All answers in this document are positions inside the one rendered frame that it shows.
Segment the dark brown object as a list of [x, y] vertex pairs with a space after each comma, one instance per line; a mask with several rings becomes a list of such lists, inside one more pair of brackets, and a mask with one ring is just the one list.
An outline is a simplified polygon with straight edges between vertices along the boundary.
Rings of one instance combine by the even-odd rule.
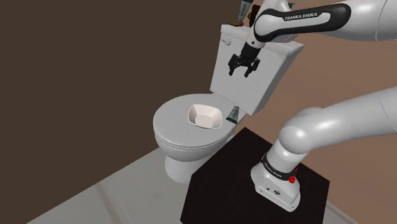
[[260, 5], [254, 4], [253, 7], [251, 8], [251, 12], [248, 14], [248, 19], [249, 19], [249, 26], [252, 27], [255, 21], [255, 18], [260, 10]]

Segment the white square bowl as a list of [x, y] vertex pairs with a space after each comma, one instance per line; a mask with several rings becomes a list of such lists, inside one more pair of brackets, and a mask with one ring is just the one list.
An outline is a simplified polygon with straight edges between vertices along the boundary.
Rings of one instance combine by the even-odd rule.
[[204, 129], [219, 129], [223, 123], [223, 115], [218, 108], [192, 104], [188, 110], [188, 121]]

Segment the black robot stand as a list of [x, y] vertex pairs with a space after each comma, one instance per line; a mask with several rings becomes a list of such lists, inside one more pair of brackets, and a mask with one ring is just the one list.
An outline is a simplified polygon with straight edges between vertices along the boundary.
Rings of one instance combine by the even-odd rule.
[[254, 189], [251, 169], [271, 143], [244, 128], [192, 175], [182, 224], [323, 224], [330, 182], [297, 167], [301, 199], [287, 212]]

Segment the white toilet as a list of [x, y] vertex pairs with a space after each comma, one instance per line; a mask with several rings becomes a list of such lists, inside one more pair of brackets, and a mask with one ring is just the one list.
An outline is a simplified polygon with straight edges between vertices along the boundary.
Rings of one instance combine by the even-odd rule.
[[[228, 62], [233, 54], [240, 54], [248, 32], [248, 27], [222, 25], [210, 92], [173, 98], [154, 114], [153, 130], [159, 148], [165, 153], [165, 171], [177, 183], [189, 183], [192, 174], [233, 138], [236, 124], [226, 118], [234, 106], [239, 107], [238, 122], [265, 107], [277, 84], [304, 48], [292, 38], [284, 38], [280, 43], [266, 43], [257, 56], [260, 59], [257, 70], [245, 78], [246, 68], [241, 66], [230, 76]], [[188, 110], [192, 104], [220, 109], [222, 126], [204, 129], [191, 124]]]

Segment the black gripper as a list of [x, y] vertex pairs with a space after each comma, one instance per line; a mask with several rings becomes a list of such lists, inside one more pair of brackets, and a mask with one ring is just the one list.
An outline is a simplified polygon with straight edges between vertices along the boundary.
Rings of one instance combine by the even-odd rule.
[[230, 76], [233, 75], [235, 69], [241, 66], [241, 62], [245, 62], [244, 66], [247, 67], [244, 77], [247, 78], [253, 71], [257, 70], [260, 59], [257, 58], [261, 48], [255, 48], [248, 43], [245, 43], [240, 55], [233, 54], [228, 62]]

